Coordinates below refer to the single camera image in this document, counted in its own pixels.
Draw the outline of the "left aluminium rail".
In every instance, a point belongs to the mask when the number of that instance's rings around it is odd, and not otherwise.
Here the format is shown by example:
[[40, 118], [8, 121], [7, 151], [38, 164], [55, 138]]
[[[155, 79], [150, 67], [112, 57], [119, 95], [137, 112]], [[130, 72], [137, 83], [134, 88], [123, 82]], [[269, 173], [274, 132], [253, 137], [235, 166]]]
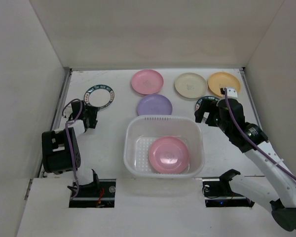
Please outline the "left aluminium rail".
[[59, 127], [61, 117], [62, 117], [62, 110], [65, 106], [65, 101], [66, 101], [67, 93], [69, 90], [73, 71], [72, 71], [72, 68], [64, 67], [64, 72], [65, 72], [65, 76], [63, 79], [62, 87], [58, 96], [54, 116], [53, 116], [52, 123], [49, 130], [54, 130]]

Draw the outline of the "right aluminium rail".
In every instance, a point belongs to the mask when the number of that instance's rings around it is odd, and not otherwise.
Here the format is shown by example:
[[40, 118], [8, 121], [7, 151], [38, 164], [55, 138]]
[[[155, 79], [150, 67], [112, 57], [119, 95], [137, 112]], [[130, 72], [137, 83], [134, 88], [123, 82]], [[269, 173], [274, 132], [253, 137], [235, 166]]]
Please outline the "right aluminium rail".
[[259, 115], [258, 115], [258, 112], [257, 112], [257, 109], [256, 109], [256, 105], [254, 103], [254, 100], [253, 100], [253, 97], [252, 97], [252, 93], [250, 91], [249, 84], [248, 84], [248, 81], [247, 81], [247, 78], [246, 78], [245, 67], [241, 67], [239, 69], [239, 71], [240, 71], [240, 75], [241, 75], [242, 81], [244, 83], [244, 87], [245, 87], [246, 93], [247, 93], [247, 95], [249, 97], [249, 101], [250, 101], [250, 104], [251, 104], [251, 107], [252, 107], [252, 110], [253, 110], [253, 113], [254, 113], [256, 122], [257, 122], [258, 126], [262, 129], [262, 124], [261, 124], [261, 121], [259, 119]]

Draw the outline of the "white plate green rim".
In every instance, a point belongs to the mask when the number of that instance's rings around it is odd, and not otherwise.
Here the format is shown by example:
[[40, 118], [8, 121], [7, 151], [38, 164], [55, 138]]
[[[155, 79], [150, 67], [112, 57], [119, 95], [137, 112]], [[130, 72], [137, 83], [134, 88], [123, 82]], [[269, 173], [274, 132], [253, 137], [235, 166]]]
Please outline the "white plate green rim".
[[200, 99], [198, 99], [198, 101], [196, 102], [196, 105], [195, 105], [195, 111], [199, 109], [199, 106], [201, 105], [201, 102], [204, 100], [204, 99], [209, 99], [212, 101], [212, 103], [215, 103], [217, 105], [217, 103], [219, 102], [219, 98], [218, 97], [215, 97], [215, 96], [203, 96], [201, 97]]
[[114, 90], [104, 84], [94, 85], [87, 89], [83, 100], [86, 105], [97, 107], [99, 110], [107, 108], [115, 98]]

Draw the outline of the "purple plate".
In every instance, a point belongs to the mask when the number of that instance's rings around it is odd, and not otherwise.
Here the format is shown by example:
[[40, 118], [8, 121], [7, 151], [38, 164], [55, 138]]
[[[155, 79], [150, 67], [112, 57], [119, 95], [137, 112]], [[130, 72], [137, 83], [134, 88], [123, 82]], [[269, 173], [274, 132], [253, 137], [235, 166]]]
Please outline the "purple plate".
[[143, 115], [171, 115], [173, 106], [170, 100], [160, 94], [144, 96], [137, 104], [137, 114]]

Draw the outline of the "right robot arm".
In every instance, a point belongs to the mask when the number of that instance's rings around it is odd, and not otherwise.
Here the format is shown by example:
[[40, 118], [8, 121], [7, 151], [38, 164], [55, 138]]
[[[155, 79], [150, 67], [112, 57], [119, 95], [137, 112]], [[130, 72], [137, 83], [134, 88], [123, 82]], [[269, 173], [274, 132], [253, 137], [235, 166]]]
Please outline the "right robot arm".
[[239, 171], [230, 169], [219, 177], [222, 195], [237, 193], [266, 209], [284, 230], [296, 230], [296, 177], [283, 164], [266, 134], [253, 123], [245, 121], [243, 106], [235, 99], [203, 99], [195, 111], [195, 121], [219, 127], [229, 142], [236, 146], [264, 174], [273, 189], [248, 180]]

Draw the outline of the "cream plate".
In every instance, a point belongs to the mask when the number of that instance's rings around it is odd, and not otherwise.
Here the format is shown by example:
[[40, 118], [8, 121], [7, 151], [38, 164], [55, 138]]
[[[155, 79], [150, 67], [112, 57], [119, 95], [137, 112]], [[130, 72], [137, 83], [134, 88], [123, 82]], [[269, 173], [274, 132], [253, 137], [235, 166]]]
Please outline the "cream plate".
[[197, 99], [207, 92], [207, 81], [196, 73], [183, 73], [174, 82], [176, 91], [188, 99]]

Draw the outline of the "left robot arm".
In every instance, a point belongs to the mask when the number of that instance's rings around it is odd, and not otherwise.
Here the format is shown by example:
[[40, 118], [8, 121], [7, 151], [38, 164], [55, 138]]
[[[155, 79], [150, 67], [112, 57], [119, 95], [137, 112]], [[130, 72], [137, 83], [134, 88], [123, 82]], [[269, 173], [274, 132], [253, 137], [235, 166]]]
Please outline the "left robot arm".
[[68, 187], [72, 192], [71, 198], [75, 198], [81, 188], [77, 177], [81, 165], [77, 138], [87, 130], [96, 128], [98, 110], [80, 99], [73, 99], [61, 112], [66, 119], [64, 125], [41, 135], [44, 171], [56, 175], [73, 172], [74, 183]]

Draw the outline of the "orange plate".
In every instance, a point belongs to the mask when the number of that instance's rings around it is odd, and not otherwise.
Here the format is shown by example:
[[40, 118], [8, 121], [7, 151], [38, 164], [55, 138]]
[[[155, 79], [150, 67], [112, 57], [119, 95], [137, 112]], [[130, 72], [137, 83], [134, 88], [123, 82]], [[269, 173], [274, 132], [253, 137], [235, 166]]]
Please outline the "orange plate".
[[211, 92], [218, 97], [222, 97], [220, 89], [224, 87], [233, 87], [236, 89], [237, 93], [241, 90], [239, 80], [232, 74], [226, 72], [212, 74], [208, 79], [208, 87]]

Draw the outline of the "aluminium rail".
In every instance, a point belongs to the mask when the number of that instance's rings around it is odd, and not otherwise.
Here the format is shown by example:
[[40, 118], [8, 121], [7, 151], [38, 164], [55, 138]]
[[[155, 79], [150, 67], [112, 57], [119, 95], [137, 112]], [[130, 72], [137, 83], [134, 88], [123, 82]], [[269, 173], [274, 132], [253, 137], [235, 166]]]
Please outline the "aluminium rail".
[[65, 101], [66, 101], [67, 93], [69, 90], [73, 71], [72, 71], [72, 68], [64, 67], [64, 72], [65, 72], [65, 76], [63, 79], [62, 87], [58, 96], [54, 116], [53, 116], [52, 123], [49, 130], [54, 130], [59, 127], [61, 117], [62, 117], [62, 110], [65, 106]]
[[245, 67], [241, 67], [239, 69], [239, 71], [240, 71], [240, 75], [241, 75], [242, 81], [244, 83], [244, 87], [245, 87], [246, 93], [247, 93], [247, 95], [249, 97], [249, 101], [250, 101], [250, 104], [251, 104], [251, 107], [252, 107], [252, 110], [253, 110], [253, 113], [254, 113], [256, 122], [257, 122], [258, 126], [262, 129], [262, 124], [261, 124], [261, 121], [259, 119], [259, 115], [258, 115], [258, 112], [257, 112], [257, 109], [256, 109], [256, 105], [254, 103], [254, 100], [253, 100], [253, 97], [252, 97], [252, 93], [250, 91], [249, 84], [248, 84], [248, 81], [247, 81], [247, 78], [246, 78]]

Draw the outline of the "white plastic bin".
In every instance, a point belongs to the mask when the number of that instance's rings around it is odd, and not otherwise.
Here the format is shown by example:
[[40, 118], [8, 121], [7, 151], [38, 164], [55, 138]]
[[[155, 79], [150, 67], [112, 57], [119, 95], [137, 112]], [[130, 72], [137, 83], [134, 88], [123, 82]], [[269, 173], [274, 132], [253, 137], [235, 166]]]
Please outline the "white plastic bin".
[[[151, 146], [158, 139], [171, 137], [179, 139], [188, 150], [188, 163], [183, 169], [160, 171], [150, 163]], [[138, 116], [133, 119], [126, 131], [124, 164], [136, 177], [144, 178], [192, 178], [201, 172], [205, 155], [202, 132], [191, 119], [180, 116]]]

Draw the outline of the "pink plate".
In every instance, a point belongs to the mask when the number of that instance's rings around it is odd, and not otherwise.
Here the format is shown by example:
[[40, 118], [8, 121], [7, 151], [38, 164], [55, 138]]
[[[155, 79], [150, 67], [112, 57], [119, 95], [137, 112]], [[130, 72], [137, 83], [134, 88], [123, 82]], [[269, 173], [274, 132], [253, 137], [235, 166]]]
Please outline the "pink plate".
[[151, 166], [161, 174], [180, 174], [189, 165], [187, 145], [174, 136], [163, 136], [155, 140], [148, 152]]
[[142, 95], [158, 93], [163, 85], [163, 76], [155, 70], [140, 70], [131, 78], [132, 88]]

